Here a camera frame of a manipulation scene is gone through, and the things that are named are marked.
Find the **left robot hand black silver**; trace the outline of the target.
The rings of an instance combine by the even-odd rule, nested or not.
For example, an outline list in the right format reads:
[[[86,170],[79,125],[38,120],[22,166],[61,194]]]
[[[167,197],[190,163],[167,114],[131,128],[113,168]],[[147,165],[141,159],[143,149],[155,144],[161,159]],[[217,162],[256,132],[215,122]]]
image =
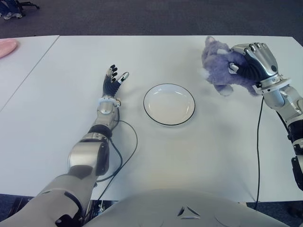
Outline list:
[[[115,97],[122,83],[129,77],[129,72],[117,76],[117,67],[112,65],[108,68],[103,82],[103,96]]]

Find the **right robot hand black silver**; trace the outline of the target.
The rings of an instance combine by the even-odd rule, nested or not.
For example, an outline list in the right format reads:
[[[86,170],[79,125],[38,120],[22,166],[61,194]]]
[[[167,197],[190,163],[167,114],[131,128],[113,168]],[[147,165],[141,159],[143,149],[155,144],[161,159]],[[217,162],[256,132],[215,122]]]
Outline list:
[[[265,43],[238,44],[231,50],[241,54],[246,62],[244,66],[230,62],[229,68],[238,75],[258,82],[278,74],[277,61]]]

